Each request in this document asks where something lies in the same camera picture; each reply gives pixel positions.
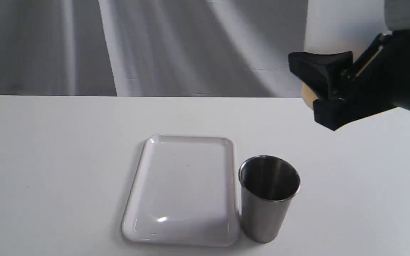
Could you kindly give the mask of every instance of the table surface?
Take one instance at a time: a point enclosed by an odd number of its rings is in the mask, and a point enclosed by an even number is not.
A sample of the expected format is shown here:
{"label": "table surface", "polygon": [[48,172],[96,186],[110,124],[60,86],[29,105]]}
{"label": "table surface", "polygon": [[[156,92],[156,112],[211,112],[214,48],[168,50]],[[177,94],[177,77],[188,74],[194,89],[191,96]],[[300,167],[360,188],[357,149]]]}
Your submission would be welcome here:
{"label": "table surface", "polygon": [[[156,133],[227,137],[237,165],[258,154],[290,162],[302,187],[278,238],[241,235],[227,248],[125,240],[136,165]],[[298,98],[0,96],[0,255],[210,253],[410,255],[410,112],[332,132]]]}

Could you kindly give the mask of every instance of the rectangular tray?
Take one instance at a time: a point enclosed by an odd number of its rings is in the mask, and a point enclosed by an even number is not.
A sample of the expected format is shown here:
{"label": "rectangular tray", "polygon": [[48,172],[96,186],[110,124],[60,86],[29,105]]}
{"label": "rectangular tray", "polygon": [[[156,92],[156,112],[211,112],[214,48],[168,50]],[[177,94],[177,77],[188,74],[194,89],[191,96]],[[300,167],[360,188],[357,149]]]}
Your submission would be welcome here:
{"label": "rectangular tray", "polygon": [[239,236],[233,143],[155,135],[146,141],[122,232],[132,241],[229,246]]}

